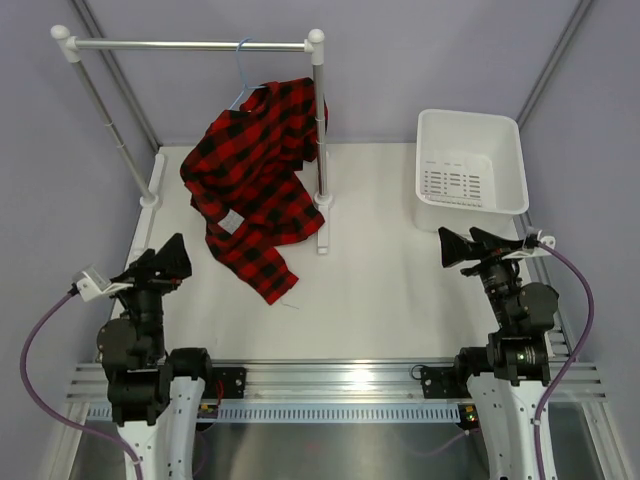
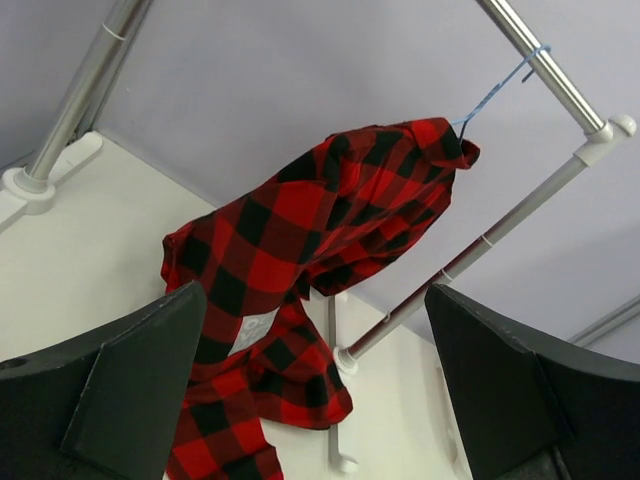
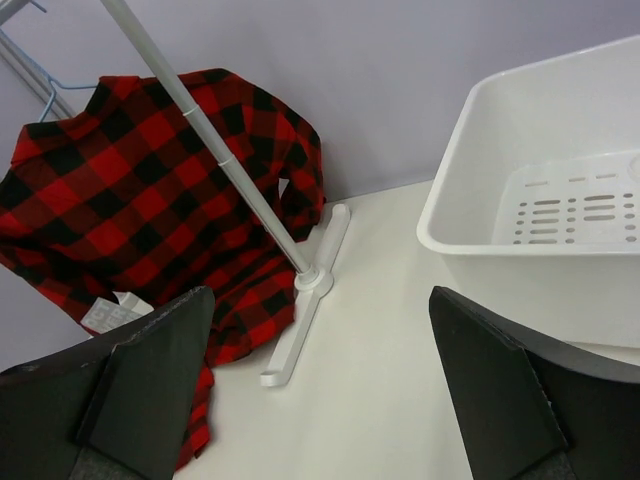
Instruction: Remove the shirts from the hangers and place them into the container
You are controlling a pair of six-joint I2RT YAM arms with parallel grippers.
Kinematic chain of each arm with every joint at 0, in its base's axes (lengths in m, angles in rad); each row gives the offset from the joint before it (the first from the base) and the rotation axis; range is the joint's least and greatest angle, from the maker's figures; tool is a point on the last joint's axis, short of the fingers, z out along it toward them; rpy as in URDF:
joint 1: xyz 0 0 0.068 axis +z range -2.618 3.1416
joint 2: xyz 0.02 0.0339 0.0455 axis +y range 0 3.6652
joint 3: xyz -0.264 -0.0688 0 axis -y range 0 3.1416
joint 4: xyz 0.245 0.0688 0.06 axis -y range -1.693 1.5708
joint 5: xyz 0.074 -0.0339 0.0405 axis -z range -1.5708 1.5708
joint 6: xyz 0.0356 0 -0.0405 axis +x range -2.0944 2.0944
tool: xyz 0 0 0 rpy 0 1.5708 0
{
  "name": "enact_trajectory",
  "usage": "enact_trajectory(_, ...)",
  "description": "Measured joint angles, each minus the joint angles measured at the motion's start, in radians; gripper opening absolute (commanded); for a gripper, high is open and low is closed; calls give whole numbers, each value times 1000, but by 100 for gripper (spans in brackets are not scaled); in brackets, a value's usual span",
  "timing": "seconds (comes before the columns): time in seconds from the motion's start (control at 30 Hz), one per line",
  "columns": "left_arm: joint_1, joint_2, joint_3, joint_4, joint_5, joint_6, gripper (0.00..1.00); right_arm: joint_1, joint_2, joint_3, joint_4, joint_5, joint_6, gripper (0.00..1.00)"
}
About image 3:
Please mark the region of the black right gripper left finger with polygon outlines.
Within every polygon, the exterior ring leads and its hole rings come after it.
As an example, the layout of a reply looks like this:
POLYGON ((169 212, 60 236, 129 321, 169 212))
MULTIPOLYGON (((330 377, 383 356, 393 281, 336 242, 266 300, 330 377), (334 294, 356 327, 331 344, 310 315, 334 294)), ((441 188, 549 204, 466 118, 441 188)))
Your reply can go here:
POLYGON ((215 308, 199 286, 1 374, 4 479, 170 479, 215 308))

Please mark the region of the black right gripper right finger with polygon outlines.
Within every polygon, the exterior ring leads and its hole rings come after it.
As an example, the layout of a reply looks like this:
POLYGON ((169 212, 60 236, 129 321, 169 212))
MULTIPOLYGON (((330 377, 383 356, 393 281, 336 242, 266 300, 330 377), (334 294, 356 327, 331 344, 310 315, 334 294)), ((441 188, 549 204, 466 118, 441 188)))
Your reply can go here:
POLYGON ((476 479, 636 479, 639 368, 436 287, 429 316, 476 479))

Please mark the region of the light blue wire hanger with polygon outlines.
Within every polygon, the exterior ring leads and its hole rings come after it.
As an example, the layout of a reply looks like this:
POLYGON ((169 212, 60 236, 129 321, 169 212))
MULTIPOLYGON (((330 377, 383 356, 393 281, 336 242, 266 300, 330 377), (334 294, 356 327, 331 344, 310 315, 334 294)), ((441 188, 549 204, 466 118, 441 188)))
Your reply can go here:
POLYGON ((94 91, 97 87, 95 84, 69 84, 60 81, 19 47, 4 31, 1 31, 1 60, 43 104, 38 122, 44 122, 53 117, 71 118, 77 114, 61 95, 61 91, 94 91))

